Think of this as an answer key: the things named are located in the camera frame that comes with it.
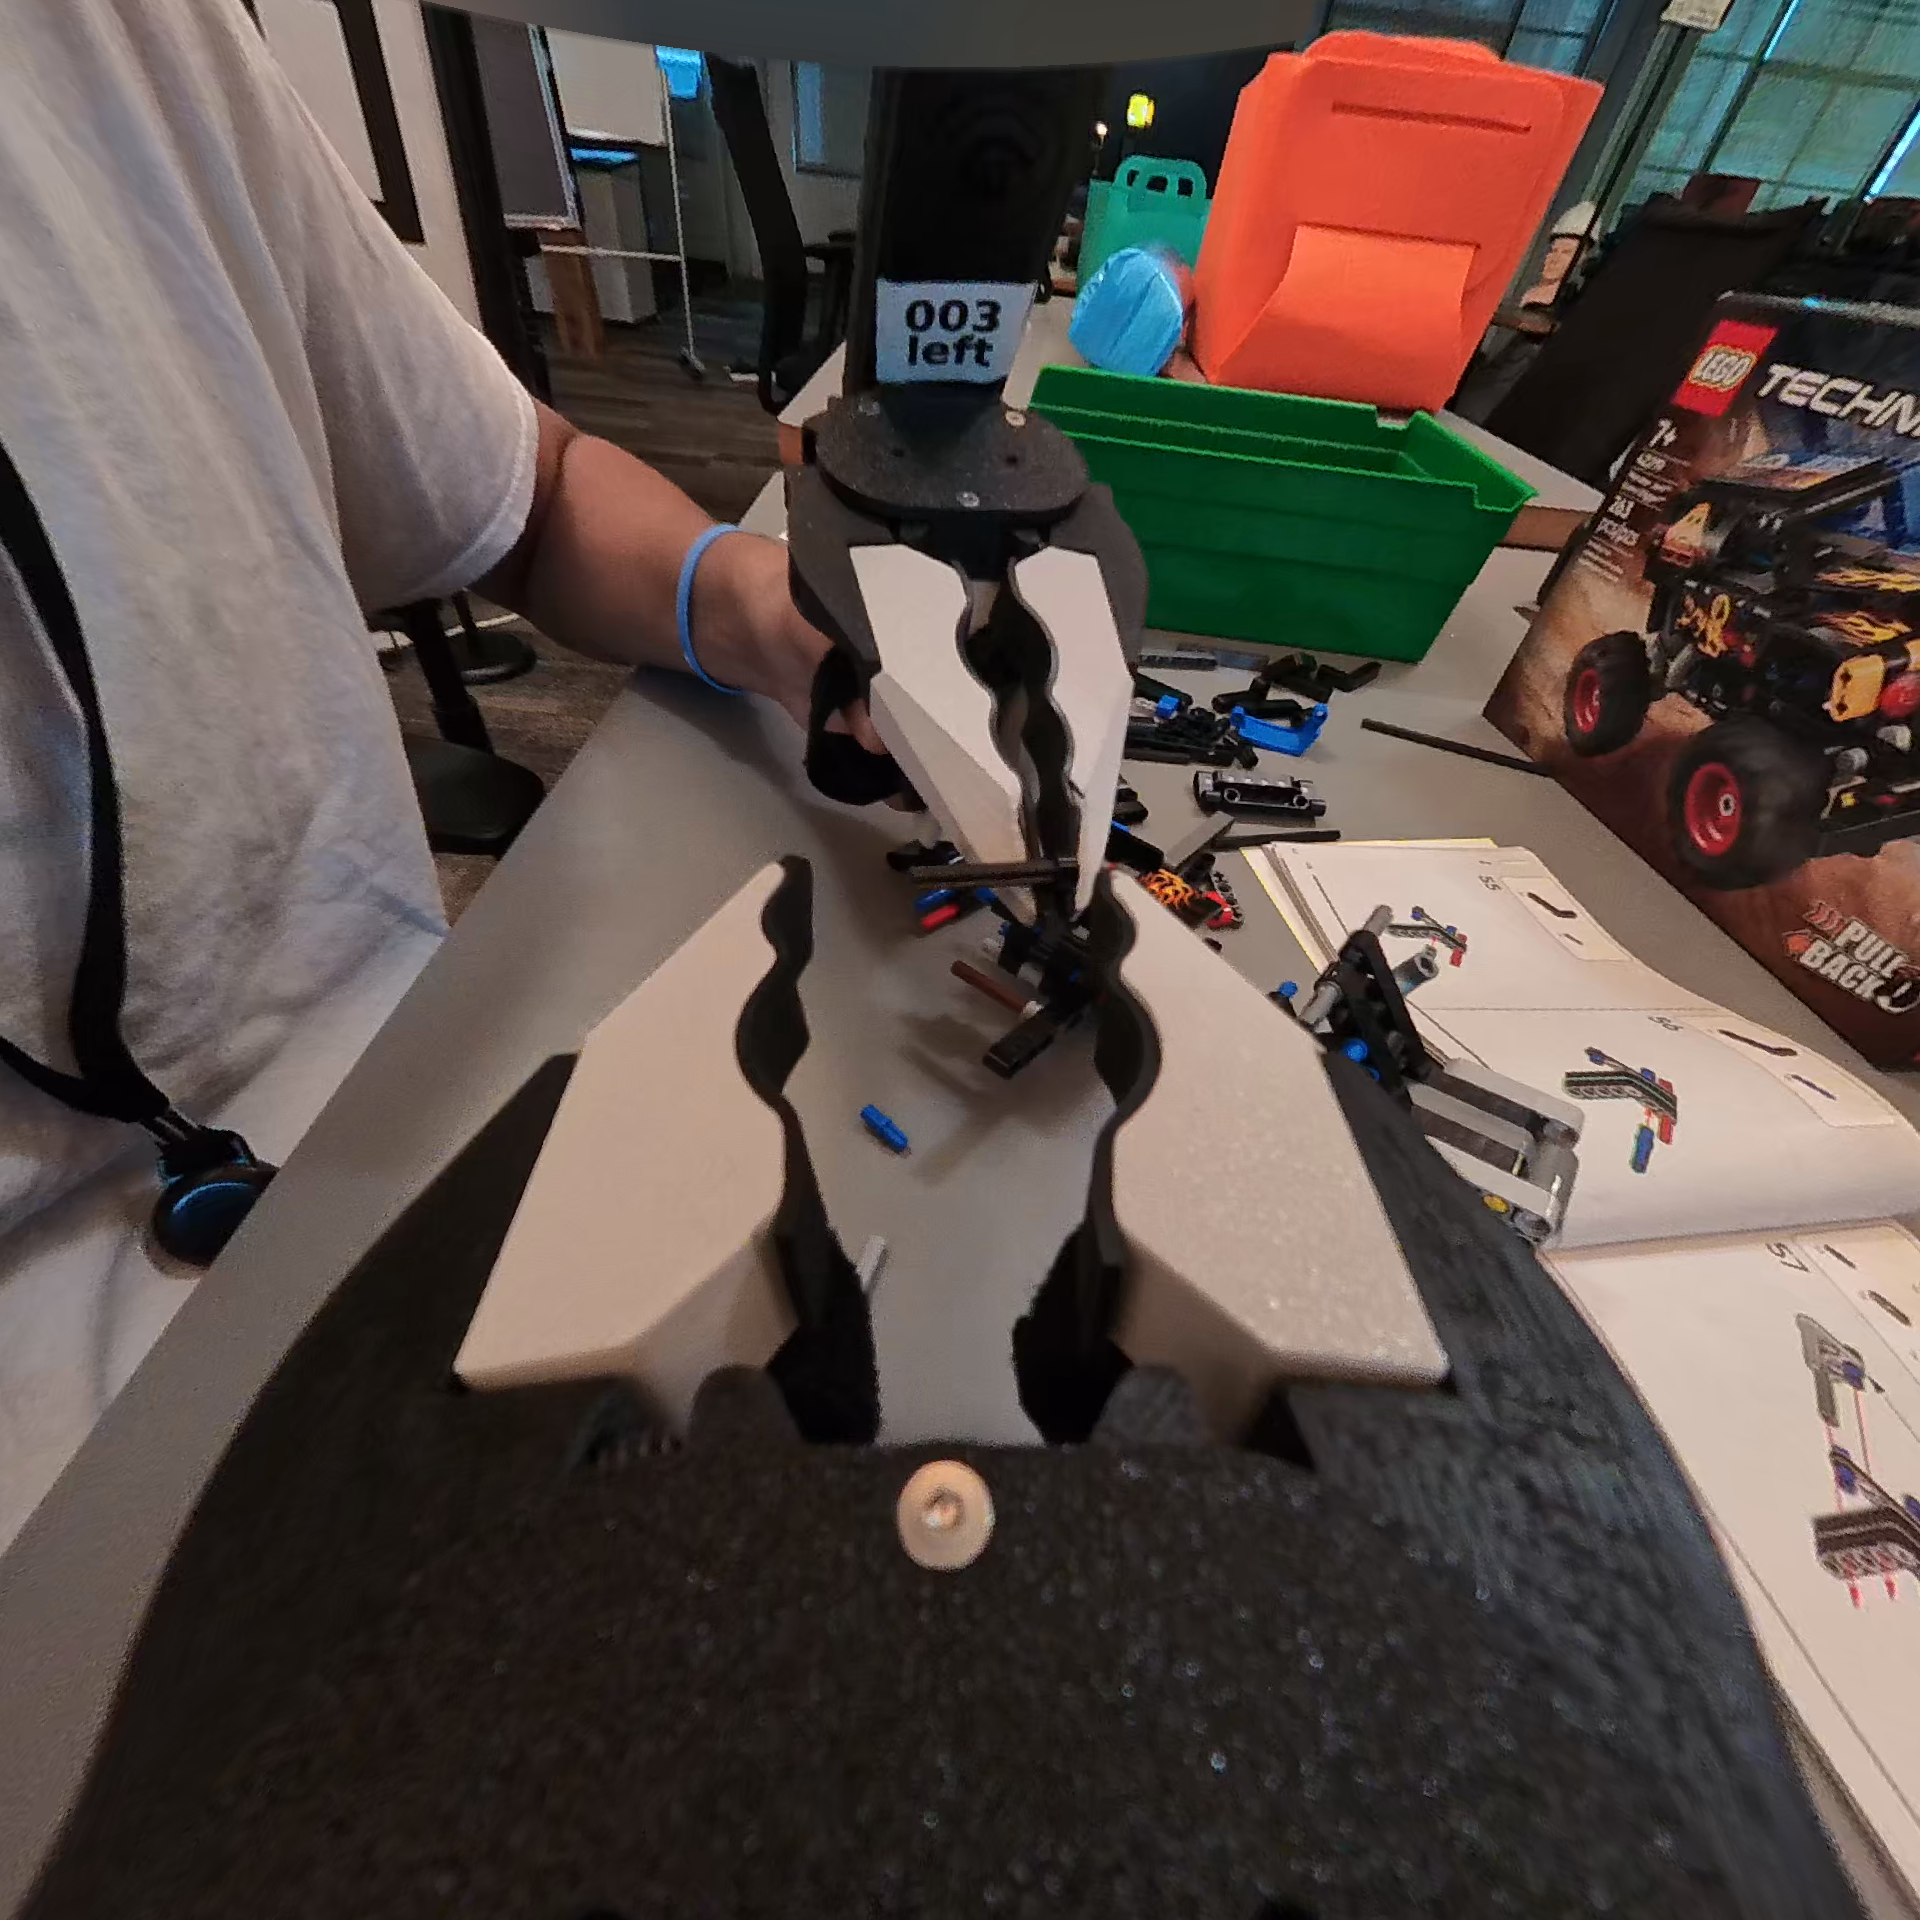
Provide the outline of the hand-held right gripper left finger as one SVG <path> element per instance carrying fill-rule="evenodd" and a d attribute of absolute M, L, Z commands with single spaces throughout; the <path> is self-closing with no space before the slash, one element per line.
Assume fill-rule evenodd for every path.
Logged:
<path fill-rule="evenodd" d="M 806 1439 L 878 1438 L 867 1291 L 785 1092 L 812 952 L 812 865 L 775 859 L 585 1033 L 454 1356 L 464 1387 L 621 1380 L 684 1433 L 743 1366 Z"/>

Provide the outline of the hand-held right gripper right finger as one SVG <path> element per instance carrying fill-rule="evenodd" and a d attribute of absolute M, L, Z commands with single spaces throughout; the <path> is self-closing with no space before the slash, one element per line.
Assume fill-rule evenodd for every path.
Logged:
<path fill-rule="evenodd" d="M 1094 1134 L 1085 1208 L 1015 1323 L 1043 1439 L 1084 1445 L 1125 1375 L 1249 1441 L 1296 1384 L 1432 1392 L 1449 1356 L 1320 1043 L 1133 880 L 1087 901 Z"/>

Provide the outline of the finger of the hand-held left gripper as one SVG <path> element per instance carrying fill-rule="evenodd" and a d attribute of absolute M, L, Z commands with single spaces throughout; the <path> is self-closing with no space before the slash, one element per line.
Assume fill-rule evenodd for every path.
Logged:
<path fill-rule="evenodd" d="M 1113 800 L 1133 700 L 1133 671 L 1097 556 L 1044 547 L 1012 564 L 1020 609 L 1040 629 L 1040 687 L 1029 694 L 1040 745 L 1029 747 L 1040 800 L 1065 806 L 1073 916 L 1087 909 L 1107 864 Z"/>
<path fill-rule="evenodd" d="M 974 864 L 1043 861 L 999 694 L 969 663 L 975 582 L 900 541 L 855 543 L 847 560 L 878 660 L 871 719 L 919 809 Z"/>

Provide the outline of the pile of Lego parts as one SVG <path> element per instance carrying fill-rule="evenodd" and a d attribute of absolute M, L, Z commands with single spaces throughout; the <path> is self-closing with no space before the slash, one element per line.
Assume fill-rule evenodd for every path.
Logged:
<path fill-rule="evenodd" d="M 1001 892 L 988 883 L 944 878 L 948 869 L 961 865 L 956 847 L 945 843 L 900 847 L 887 855 L 887 861 L 917 887 L 919 933 L 945 928 L 974 911 L 990 911 L 997 918 L 999 928 L 988 936 L 980 963 L 951 959 L 953 975 L 1012 1015 L 1009 1025 L 980 1057 L 993 1077 L 1017 1078 L 1094 1009 L 1097 988 L 1087 972 L 1084 920 L 1057 928 L 1020 920 L 1001 901 Z M 1221 933 L 1243 924 L 1236 894 L 1215 873 L 1215 861 L 1206 851 L 1189 855 L 1181 865 L 1171 865 L 1155 843 L 1129 825 L 1113 822 L 1109 869 L 1115 875 L 1132 875 L 1211 945 L 1217 945 Z"/>

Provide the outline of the monster truck toy set box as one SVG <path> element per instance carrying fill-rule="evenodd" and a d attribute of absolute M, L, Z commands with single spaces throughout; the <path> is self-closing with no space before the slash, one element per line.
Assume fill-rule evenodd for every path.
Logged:
<path fill-rule="evenodd" d="M 1721 297 L 1484 717 L 1915 1069 L 1915 309 Z"/>

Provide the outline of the person's left hand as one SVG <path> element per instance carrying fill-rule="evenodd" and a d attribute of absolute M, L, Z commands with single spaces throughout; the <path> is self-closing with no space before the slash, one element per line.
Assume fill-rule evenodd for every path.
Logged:
<path fill-rule="evenodd" d="M 808 623 L 792 601 L 785 563 L 753 548 L 735 582 L 743 638 L 735 643 L 735 684 L 775 701 L 804 735 L 833 735 L 855 742 L 857 753 L 893 779 L 880 803 L 900 814 L 919 814 L 921 800 L 900 775 L 875 728 L 867 696 L 849 696 L 813 721 L 813 684 L 836 651 L 827 635 Z"/>

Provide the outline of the teal plastic basket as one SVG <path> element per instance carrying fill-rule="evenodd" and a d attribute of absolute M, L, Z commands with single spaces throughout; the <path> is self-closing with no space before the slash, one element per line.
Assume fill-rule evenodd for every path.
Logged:
<path fill-rule="evenodd" d="M 1195 269 L 1206 222 L 1208 175 L 1195 160 L 1123 160 L 1113 180 L 1087 183 L 1077 291 L 1085 293 L 1107 259 L 1125 248 L 1174 253 Z"/>

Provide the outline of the light blue roll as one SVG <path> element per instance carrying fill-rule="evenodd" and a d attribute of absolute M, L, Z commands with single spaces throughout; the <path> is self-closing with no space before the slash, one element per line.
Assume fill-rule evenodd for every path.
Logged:
<path fill-rule="evenodd" d="M 1068 342 L 1101 373 L 1161 377 L 1185 348 L 1192 269 L 1171 246 L 1123 246 L 1084 281 Z"/>

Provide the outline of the stacked green plastic bins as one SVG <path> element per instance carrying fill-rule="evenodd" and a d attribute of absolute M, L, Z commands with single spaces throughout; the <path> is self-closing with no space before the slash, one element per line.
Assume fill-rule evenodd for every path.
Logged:
<path fill-rule="evenodd" d="M 1048 366 L 1166 633 L 1416 663 L 1536 488 L 1429 413 Z"/>

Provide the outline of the blue wristband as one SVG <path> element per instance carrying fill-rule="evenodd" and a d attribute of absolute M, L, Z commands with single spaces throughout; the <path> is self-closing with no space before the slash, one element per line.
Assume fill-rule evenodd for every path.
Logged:
<path fill-rule="evenodd" d="M 699 656 L 699 646 L 696 646 L 696 635 L 695 635 L 695 605 L 693 605 L 693 601 L 695 601 L 695 591 L 696 591 L 696 582 L 699 582 L 703 560 L 708 557 L 708 552 L 720 541 L 724 541 L 724 539 L 729 539 L 737 533 L 741 533 L 741 528 L 733 520 L 712 520 L 705 528 L 702 528 L 702 533 L 695 534 L 688 541 L 688 547 L 680 556 L 679 573 L 677 573 L 677 590 L 673 590 L 673 623 L 677 623 L 679 656 L 680 656 L 684 669 L 695 681 L 699 681 L 702 685 L 705 685 L 715 693 L 727 693 L 729 696 L 744 696 L 748 691 L 741 687 L 741 685 L 733 685 L 729 681 L 717 679 L 703 664 L 703 660 Z"/>

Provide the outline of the toy chassis with grey motor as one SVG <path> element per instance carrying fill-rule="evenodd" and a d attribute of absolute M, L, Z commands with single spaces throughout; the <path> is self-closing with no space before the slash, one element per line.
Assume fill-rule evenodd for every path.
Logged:
<path fill-rule="evenodd" d="M 1397 916 L 1382 902 L 1309 988 L 1284 980 L 1272 1001 L 1397 1100 L 1481 1203 L 1540 1247 L 1556 1240 L 1568 1216 L 1581 1120 L 1566 1100 L 1429 1048 L 1407 998 L 1465 952 L 1453 926 L 1419 905 Z"/>

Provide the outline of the long black toy axle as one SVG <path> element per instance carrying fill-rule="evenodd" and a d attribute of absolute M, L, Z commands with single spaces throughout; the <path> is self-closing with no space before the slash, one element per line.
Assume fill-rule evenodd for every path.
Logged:
<path fill-rule="evenodd" d="M 1497 752 L 1497 750 L 1487 750 L 1487 747 L 1481 747 L 1481 745 L 1475 745 L 1475 742 L 1468 742 L 1468 740 L 1459 740 L 1459 737 L 1451 737 L 1451 735 L 1437 735 L 1437 734 L 1429 734 L 1429 732 L 1421 732 L 1421 728 L 1391 725 L 1391 721 L 1379 719 L 1374 716 L 1363 716 L 1360 732 L 1371 734 L 1371 735 L 1380 735 L 1380 737 L 1391 737 L 1391 740 L 1399 740 L 1403 745 L 1419 747 L 1419 750 L 1427 750 L 1427 752 L 1440 752 L 1440 753 L 1446 753 L 1446 756 L 1453 756 L 1453 758 L 1461 758 L 1461 761 L 1494 766 L 1494 768 L 1502 768 L 1507 773 L 1518 773 L 1518 775 L 1524 775 L 1524 776 L 1551 779 L 1551 775 L 1537 761 L 1518 756 L 1512 752 Z"/>

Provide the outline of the building instruction booklet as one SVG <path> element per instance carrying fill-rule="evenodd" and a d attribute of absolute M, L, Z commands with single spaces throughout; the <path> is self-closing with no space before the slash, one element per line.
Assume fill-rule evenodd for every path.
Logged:
<path fill-rule="evenodd" d="M 1374 908 L 1446 1062 L 1564 1097 L 1543 1260 L 1639 1389 L 1767 1667 L 1887 1870 L 1918 1868 L 1915 1127 L 1803 1040 L 1641 963 L 1529 851 L 1248 855 L 1315 963 Z"/>

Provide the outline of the black office chair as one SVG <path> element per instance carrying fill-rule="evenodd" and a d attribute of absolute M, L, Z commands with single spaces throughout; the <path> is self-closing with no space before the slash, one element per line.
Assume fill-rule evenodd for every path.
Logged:
<path fill-rule="evenodd" d="M 368 612 L 368 631 L 400 635 L 421 669 L 437 732 L 400 734 L 435 855 L 501 859 L 544 803 L 541 776 L 503 758 L 440 621 L 438 601 Z"/>

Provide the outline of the orange plastic container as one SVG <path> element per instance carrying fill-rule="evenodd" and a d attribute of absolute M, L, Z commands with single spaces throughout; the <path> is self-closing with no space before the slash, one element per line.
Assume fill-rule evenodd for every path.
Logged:
<path fill-rule="evenodd" d="M 1449 404 L 1603 89 L 1462 39 L 1332 32 L 1240 89 L 1192 269 L 1206 384 Z"/>

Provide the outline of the person's white shirt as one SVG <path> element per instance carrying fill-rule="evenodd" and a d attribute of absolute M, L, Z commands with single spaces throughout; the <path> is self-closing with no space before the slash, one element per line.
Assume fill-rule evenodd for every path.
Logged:
<path fill-rule="evenodd" d="M 240 4 L 5 4 L 3 413 L 119 782 L 134 1062 L 284 1161 L 446 935 L 368 612 L 473 588 L 537 411 Z"/>

